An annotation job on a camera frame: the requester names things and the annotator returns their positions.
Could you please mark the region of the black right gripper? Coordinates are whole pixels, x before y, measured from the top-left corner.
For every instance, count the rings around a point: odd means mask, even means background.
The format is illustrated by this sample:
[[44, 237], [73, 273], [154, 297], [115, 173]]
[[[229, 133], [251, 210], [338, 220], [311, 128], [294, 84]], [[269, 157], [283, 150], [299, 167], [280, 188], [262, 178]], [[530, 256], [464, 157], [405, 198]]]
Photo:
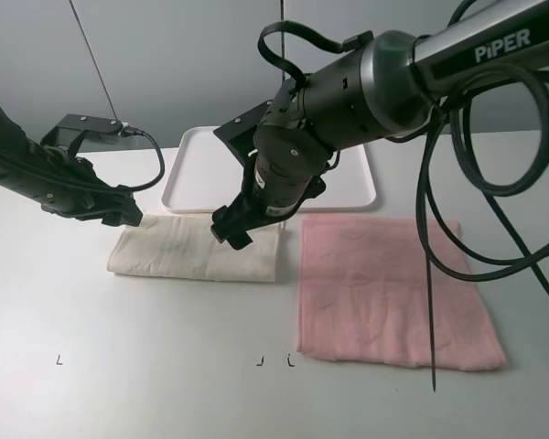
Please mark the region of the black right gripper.
[[255, 153], [244, 166], [241, 192], [229, 206], [212, 213], [211, 232], [218, 241], [242, 250], [253, 242], [247, 229], [288, 220], [306, 200], [317, 198], [325, 189], [320, 176], [288, 174]]

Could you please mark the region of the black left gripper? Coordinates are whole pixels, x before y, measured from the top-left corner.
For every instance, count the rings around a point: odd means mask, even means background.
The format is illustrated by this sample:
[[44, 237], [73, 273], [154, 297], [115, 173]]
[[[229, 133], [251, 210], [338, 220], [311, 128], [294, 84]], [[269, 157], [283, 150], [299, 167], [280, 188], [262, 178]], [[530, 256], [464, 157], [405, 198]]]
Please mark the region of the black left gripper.
[[43, 211], [65, 219], [101, 220], [102, 224], [114, 224], [115, 227], [140, 225], [143, 212], [132, 193], [123, 192], [123, 186], [110, 187], [100, 180], [89, 160], [73, 157], [68, 177], [95, 185], [96, 190], [56, 186], [41, 202]]

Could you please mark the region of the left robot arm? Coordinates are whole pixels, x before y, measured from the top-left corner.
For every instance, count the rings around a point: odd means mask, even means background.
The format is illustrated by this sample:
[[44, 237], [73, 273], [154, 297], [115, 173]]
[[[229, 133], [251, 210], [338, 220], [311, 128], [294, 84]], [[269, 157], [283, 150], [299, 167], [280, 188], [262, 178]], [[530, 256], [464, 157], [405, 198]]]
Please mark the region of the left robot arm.
[[78, 156], [84, 141], [113, 143], [123, 129], [117, 120], [68, 114], [37, 143], [0, 107], [0, 187], [62, 218], [137, 226], [143, 213], [134, 191], [106, 184], [93, 164]]

